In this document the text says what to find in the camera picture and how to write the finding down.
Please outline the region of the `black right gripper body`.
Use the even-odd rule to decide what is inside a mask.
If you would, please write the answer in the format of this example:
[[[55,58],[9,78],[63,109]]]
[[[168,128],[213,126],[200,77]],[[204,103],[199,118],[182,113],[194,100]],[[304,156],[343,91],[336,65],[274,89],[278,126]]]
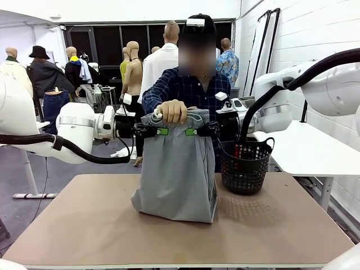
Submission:
[[[218,114],[220,138],[236,138],[240,124],[238,114]]]

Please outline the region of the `person's right hand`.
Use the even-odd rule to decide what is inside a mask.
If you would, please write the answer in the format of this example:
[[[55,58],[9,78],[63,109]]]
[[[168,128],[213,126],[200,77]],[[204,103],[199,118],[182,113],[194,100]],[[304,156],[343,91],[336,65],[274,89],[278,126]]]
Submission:
[[[157,110],[163,116],[163,121],[166,123],[181,123],[184,124],[187,117],[187,107],[182,101],[171,100],[165,101],[157,105]]]

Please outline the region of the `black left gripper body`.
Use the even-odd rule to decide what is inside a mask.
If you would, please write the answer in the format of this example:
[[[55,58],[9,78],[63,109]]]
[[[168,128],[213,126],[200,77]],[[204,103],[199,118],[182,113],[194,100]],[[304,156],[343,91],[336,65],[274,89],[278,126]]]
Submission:
[[[135,114],[116,114],[115,115],[115,134],[120,138],[132,138],[136,121]]]

